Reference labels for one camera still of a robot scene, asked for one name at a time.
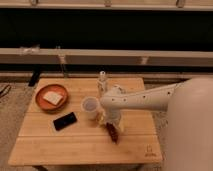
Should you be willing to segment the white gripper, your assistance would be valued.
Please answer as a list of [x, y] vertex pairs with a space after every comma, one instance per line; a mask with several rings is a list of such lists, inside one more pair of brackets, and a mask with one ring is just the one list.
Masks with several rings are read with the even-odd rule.
[[105, 109], [104, 113], [98, 116], [98, 125], [104, 126], [106, 123], [118, 126], [119, 132], [124, 132], [124, 121], [121, 120], [121, 112], [116, 109]]

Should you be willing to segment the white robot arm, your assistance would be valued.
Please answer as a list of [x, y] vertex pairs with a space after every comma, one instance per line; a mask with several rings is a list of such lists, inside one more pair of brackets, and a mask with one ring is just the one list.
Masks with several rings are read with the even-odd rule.
[[114, 86], [100, 103], [108, 115], [122, 109], [166, 111], [163, 171], [213, 171], [213, 78], [134, 93]]

